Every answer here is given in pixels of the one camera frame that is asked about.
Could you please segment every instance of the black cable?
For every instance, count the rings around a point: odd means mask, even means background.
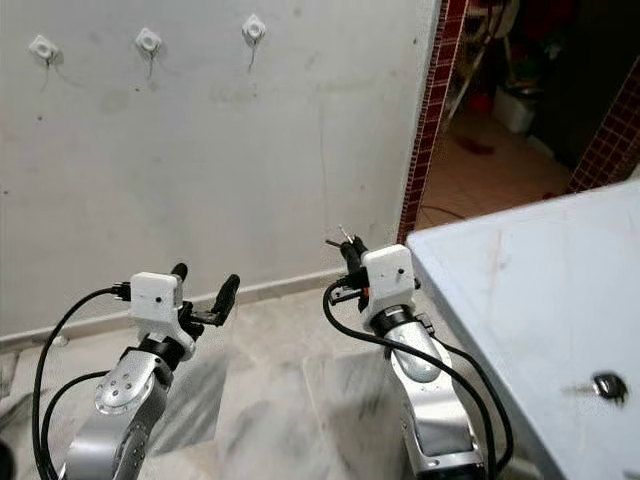
[[[446,213],[453,217],[459,218],[460,220],[466,220],[467,217],[464,215],[460,215],[459,213],[452,212],[451,210],[447,210],[446,208],[436,207],[435,205],[422,205],[420,208],[426,208],[427,210],[436,210],[438,212]]]
[[[511,422],[509,421],[509,416],[507,415],[507,411],[505,410],[504,405],[502,405],[502,402],[500,401],[500,397],[498,396],[498,393],[493,388],[493,385],[491,385],[491,382],[489,381],[489,377],[487,377],[487,374],[484,372],[484,370],[482,369],[482,367],[476,361],[475,358],[473,358],[467,352],[464,352],[452,345],[448,345],[444,343],[435,335],[431,335],[431,337],[434,340],[437,340],[438,342],[440,342],[440,345],[442,345],[445,348],[445,350],[448,350],[449,352],[455,355],[458,355],[464,358],[467,362],[469,362],[471,366],[474,368],[474,370],[478,373],[478,376],[482,379],[482,382],[484,383],[485,387],[487,387],[487,390],[489,391],[489,395],[491,395],[491,399],[493,400],[493,403],[496,406],[496,409],[498,410],[498,415],[500,415],[500,421],[502,422],[502,427],[504,428],[504,436],[507,441],[507,447],[505,448],[504,454],[502,455],[502,457],[500,458],[500,460],[496,465],[497,472],[499,475],[500,472],[502,472],[502,470],[504,470],[504,468],[507,466],[509,461],[511,461],[511,457],[513,457],[513,448],[514,448],[513,430],[511,429]]]
[[[109,370],[81,375],[80,377],[74,378],[70,382],[66,383],[53,396],[53,398],[49,402],[49,406],[47,407],[44,417],[42,418],[42,430],[40,433],[40,447],[42,449],[42,455],[45,464],[51,465],[53,467],[53,462],[51,461],[51,452],[49,451],[49,425],[51,423],[51,416],[53,415],[53,410],[56,408],[56,404],[60,401],[67,390],[69,390],[74,385],[77,385],[80,382],[84,382],[85,380],[91,380],[92,378],[104,377],[107,373],[109,373]]]
[[[357,340],[362,340],[364,342],[376,343],[378,345],[382,345],[383,347],[392,348],[395,350],[400,350],[402,352],[406,352],[410,355],[414,355],[418,358],[421,358],[425,362],[429,362],[431,365],[439,368],[446,374],[448,374],[451,378],[453,378],[456,382],[460,384],[469,395],[473,398],[478,409],[480,410],[480,416],[482,417],[482,423],[484,424],[485,436],[487,439],[487,473],[488,479],[494,480],[496,478],[496,447],[493,438],[493,425],[491,424],[491,417],[489,416],[489,410],[485,405],[482,397],[478,393],[478,391],[473,388],[467,379],[465,379],[462,375],[456,372],[453,368],[449,367],[447,364],[438,360],[431,355],[428,355],[420,350],[417,350],[413,347],[405,345],[404,343],[395,342],[393,340],[389,340],[386,338],[378,338],[375,335],[371,335],[364,332],[358,332],[357,330],[352,330],[349,327],[341,324],[331,313],[331,292],[338,287],[342,286],[342,282],[337,280],[333,282],[329,287],[325,290],[324,295],[322,297],[322,309],[324,310],[324,314],[329,320],[329,323],[336,328],[339,332],[348,335],[349,337],[355,338]]]
[[[44,371],[44,362],[47,359],[47,353],[49,352],[49,348],[53,343],[53,340],[62,330],[62,327],[67,320],[71,318],[71,316],[76,313],[80,307],[82,307],[89,300],[99,297],[100,295],[107,295],[116,293],[114,288],[103,288],[101,290],[96,290],[93,293],[90,293],[86,297],[80,299],[76,304],[69,309],[67,313],[65,313],[62,320],[58,322],[55,326],[51,335],[42,347],[42,351],[40,352],[40,358],[38,360],[38,366],[36,367],[36,377],[33,382],[33,405],[31,409],[31,441],[33,443],[33,456],[36,460],[36,469],[38,470],[38,474],[40,478],[43,480],[58,480],[57,474],[53,465],[50,463],[45,463],[42,454],[42,446],[40,444],[40,390],[42,389],[42,372]]]

